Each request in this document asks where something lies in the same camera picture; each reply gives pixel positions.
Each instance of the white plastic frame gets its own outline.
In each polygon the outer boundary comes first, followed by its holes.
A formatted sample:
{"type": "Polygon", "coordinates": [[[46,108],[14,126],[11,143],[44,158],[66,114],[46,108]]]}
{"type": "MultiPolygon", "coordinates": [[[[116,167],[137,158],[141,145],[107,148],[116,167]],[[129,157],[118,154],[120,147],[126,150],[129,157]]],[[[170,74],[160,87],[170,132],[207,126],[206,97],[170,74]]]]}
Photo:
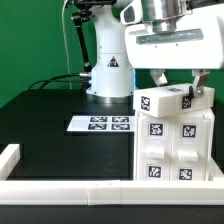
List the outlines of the white plastic frame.
{"type": "MultiPolygon", "coordinates": [[[[6,165],[13,164],[13,160],[15,166],[15,161],[20,158],[19,145],[9,145],[0,155],[0,161],[2,155],[10,155],[10,152],[17,157],[8,156],[6,165]]],[[[209,181],[206,182],[1,181],[0,204],[224,205],[223,174],[213,160],[210,160],[208,165],[212,168],[209,172],[209,181]]]]}

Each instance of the white robot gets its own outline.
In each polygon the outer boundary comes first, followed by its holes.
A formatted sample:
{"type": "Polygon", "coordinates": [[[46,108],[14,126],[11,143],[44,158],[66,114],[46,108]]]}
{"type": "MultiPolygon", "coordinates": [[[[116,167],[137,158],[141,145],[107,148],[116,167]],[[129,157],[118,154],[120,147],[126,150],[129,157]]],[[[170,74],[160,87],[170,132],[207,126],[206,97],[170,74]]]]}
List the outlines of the white robot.
{"type": "Polygon", "coordinates": [[[130,0],[75,0],[79,9],[72,15],[80,40],[84,70],[91,76],[89,99],[103,103],[128,102],[135,89],[134,69],[127,58],[122,25],[112,14],[112,6],[124,8],[130,0]],[[93,19],[97,37],[97,64],[92,69],[82,33],[82,23],[93,19]]]}
{"type": "Polygon", "coordinates": [[[134,0],[121,13],[131,65],[158,85],[134,93],[135,180],[210,178],[214,90],[204,84],[224,67],[224,4],[195,2],[134,0]],[[194,83],[167,86],[165,69],[192,69],[194,83]]]}

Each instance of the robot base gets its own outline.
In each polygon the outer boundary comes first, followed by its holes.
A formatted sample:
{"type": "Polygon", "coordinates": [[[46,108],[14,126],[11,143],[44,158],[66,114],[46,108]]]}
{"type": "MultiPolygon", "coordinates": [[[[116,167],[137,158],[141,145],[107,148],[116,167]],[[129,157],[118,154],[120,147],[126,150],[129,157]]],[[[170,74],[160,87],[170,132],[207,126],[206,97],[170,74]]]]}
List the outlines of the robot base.
{"type": "Polygon", "coordinates": [[[133,95],[126,97],[102,97],[87,92],[87,99],[106,104],[130,103],[133,102],[133,95]]]}

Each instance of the black cable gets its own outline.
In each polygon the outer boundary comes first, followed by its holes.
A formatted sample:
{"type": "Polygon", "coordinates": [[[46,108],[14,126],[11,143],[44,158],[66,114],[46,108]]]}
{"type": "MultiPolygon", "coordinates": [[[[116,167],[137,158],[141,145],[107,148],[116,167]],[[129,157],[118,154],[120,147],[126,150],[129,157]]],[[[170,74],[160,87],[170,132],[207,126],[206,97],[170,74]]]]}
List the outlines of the black cable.
{"type": "Polygon", "coordinates": [[[74,74],[66,74],[66,75],[59,75],[59,76],[55,76],[49,80],[46,80],[46,82],[44,82],[39,89],[43,89],[46,85],[48,85],[52,80],[57,80],[57,79],[63,79],[63,78],[72,78],[75,76],[79,76],[79,73],[74,73],[74,74]]]}
{"type": "Polygon", "coordinates": [[[33,86],[39,84],[39,83],[42,83],[42,82],[48,82],[49,83],[52,83],[52,82],[66,82],[66,83],[69,83],[69,82],[72,82],[72,83],[87,83],[87,81],[63,81],[63,80],[40,80],[40,81],[37,81],[35,83],[33,83],[32,85],[30,85],[30,87],[28,88],[28,90],[31,90],[33,86]]]}
{"type": "Polygon", "coordinates": [[[92,14],[92,12],[87,10],[86,13],[87,14],[85,14],[85,11],[82,11],[82,10],[80,12],[73,13],[71,19],[75,24],[76,31],[78,34],[79,44],[80,44],[81,52],[82,52],[82,58],[84,61],[84,71],[90,72],[92,70],[92,66],[90,64],[89,56],[87,53],[86,42],[85,42],[84,34],[82,31],[82,24],[83,22],[89,21],[90,15],[92,14]]]}

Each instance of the white block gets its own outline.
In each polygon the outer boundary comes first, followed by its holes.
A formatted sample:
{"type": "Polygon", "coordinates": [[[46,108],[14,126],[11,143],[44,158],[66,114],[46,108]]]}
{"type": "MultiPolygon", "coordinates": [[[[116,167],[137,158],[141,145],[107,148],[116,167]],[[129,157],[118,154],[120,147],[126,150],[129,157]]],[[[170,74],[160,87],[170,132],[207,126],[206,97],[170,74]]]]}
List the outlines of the white block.
{"type": "Polygon", "coordinates": [[[218,181],[121,182],[121,204],[223,205],[224,187],[218,181]]]}
{"type": "Polygon", "coordinates": [[[179,151],[178,157],[181,161],[198,161],[197,152],[179,151]]]}
{"type": "Polygon", "coordinates": [[[0,181],[0,204],[88,205],[88,181],[0,181]]]}
{"type": "Polygon", "coordinates": [[[169,180],[172,125],[169,117],[154,118],[137,113],[134,179],[169,180]]]}
{"type": "Polygon", "coordinates": [[[10,144],[0,155],[0,180],[6,180],[20,159],[18,144],[10,144]]]}
{"type": "Polygon", "coordinates": [[[190,86],[191,84],[180,84],[136,90],[134,109],[154,117],[165,117],[213,106],[214,89],[205,87],[204,97],[190,100],[190,86]]]}
{"type": "Polygon", "coordinates": [[[170,180],[206,180],[212,111],[174,116],[170,180]]]}

